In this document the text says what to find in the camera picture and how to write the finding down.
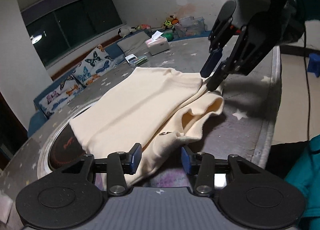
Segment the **cream sweater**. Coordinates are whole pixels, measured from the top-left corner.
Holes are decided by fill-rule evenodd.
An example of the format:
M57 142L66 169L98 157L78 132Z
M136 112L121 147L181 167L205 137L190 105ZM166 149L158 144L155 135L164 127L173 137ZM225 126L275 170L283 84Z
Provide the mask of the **cream sweater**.
M223 112L221 88L208 91L198 73L138 67L95 105L70 120L82 148L106 158L142 145L137 172L128 185L154 174L179 147L199 141L208 118Z

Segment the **clear plastic storage box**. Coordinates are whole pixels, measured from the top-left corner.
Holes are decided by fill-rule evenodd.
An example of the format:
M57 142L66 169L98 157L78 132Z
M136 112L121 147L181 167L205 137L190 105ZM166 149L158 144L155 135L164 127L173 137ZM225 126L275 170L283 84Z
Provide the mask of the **clear plastic storage box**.
M175 24L175 31L180 38L199 36L206 31L204 18L193 16L182 18L179 23Z

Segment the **green round bowl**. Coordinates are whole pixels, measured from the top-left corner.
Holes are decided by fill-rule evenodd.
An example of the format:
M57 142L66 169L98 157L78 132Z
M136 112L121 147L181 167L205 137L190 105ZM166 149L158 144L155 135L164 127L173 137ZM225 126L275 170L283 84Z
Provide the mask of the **green round bowl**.
M174 35L172 33L163 33L162 37L166 38L168 42L174 40Z

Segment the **white tissue box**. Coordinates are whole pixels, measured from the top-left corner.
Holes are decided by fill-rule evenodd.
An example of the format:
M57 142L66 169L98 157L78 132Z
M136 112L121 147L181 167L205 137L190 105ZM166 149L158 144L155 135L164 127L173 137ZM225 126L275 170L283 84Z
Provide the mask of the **white tissue box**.
M150 39L145 41L146 47L152 56L170 48L167 38L163 37L162 34L163 32L156 31Z

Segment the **black induction cooktop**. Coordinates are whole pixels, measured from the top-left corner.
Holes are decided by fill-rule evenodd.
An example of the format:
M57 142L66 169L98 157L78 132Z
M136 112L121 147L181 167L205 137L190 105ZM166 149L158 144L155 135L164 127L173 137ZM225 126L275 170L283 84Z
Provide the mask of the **black induction cooktop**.
M48 166L55 171L67 165L86 152L78 142L70 125L66 125L53 142L48 155Z

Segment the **yellow orange plush toys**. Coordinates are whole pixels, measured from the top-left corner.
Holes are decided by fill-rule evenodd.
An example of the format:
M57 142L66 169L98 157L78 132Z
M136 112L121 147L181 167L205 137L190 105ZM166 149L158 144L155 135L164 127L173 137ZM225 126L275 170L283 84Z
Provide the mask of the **yellow orange plush toys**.
M178 20L176 15L173 14L173 15L170 15L169 17L166 18L165 22L163 23L163 28L165 30L171 29L174 27L174 25L179 24L179 23L180 23L180 21Z

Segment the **blue small stool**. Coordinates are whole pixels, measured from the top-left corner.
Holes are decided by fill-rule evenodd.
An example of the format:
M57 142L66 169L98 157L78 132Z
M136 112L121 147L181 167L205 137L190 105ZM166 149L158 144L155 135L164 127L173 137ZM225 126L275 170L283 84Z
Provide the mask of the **blue small stool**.
M317 53L309 54L309 63L307 71L314 73L317 78L320 77L320 55Z

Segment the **grey cushion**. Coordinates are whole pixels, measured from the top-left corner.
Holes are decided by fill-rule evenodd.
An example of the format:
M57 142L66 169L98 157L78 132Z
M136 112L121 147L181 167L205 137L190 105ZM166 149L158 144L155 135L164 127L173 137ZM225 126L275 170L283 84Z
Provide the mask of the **grey cushion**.
M140 51L147 48L146 41L150 37L145 32L139 32L131 36L127 36L122 39L120 42L117 42L118 47L121 49L125 56L131 54L137 54Z

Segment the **clear box of colourful items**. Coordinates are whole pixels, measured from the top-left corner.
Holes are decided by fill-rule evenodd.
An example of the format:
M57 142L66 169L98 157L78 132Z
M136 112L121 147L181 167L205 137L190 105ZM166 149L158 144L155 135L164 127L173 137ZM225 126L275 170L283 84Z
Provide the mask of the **clear box of colourful items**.
M129 64L131 66L141 66L146 62L148 62L147 56L140 56L140 57L130 59Z

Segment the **white remote control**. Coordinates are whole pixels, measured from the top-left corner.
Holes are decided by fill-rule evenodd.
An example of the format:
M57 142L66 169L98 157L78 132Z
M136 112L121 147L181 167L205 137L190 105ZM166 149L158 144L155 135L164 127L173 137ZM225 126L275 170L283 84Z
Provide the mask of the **white remote control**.
M137 59L137 56L134 54L130 54L130 55L126 56L125 59L128 63L132 63Z

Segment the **left butterfly pillow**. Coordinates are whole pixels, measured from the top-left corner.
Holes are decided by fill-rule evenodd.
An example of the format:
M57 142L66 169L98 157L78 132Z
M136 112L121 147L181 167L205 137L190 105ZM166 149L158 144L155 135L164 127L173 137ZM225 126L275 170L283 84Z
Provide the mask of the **left butterfly pillow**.
M72 76L67 76L53 89L49 89L48 93L36 100L39 109L43 111L47 118L62 109L74 97L83 91L82 85Z

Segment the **butterfly pillow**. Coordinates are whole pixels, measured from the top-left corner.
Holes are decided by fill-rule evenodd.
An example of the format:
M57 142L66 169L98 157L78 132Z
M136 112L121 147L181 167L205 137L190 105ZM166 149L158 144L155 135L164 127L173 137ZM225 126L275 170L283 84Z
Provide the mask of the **butterfly pillow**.
M105 49L98 45L95 47L74 69L73 76L87 87L102 75L116 67L113 60Z
M74 97L83 91L82 85L72 76L67 76L53 89L49 89L48 93L36 100L39 109L43 111L47 118L62 109Z

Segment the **panda plush toy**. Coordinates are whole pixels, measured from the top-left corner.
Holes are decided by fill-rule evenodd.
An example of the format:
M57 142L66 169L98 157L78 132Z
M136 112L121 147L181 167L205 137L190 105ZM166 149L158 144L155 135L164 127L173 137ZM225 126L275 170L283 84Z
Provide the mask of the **panda plush toy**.
M137 29L135 27L123 26L118 30L118 35L121 38L125 38L126 36L132 35L135 32L137 32Z

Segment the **blue corner sofa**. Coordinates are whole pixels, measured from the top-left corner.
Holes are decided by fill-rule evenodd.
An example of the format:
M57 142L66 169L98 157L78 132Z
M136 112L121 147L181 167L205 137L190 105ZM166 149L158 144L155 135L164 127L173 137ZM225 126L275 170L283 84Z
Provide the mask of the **blue corner sofa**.
M147 39L149 36L145 32L138 32L107 47L96 46L75 67L64 73L34 99L37 112L30 119L28 137L37 132L53 114L86 87L124 62L129 52L135 54L146 49Z

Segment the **right butterfly pillow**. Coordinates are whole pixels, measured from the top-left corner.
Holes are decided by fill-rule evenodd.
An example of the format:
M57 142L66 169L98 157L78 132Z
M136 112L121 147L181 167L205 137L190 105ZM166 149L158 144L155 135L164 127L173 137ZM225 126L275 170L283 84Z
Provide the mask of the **right butterfly pillow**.
M105 49L98 45L95 47L74 69L73 76L87 87L102 75L116 67L113 60Z

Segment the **dark window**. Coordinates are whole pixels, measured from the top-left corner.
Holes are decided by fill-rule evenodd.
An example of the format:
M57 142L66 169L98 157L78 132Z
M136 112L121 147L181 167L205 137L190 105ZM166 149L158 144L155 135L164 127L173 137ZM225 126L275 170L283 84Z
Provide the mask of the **dark window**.
M123 23L112 0L40 0L21 14L44 66Z

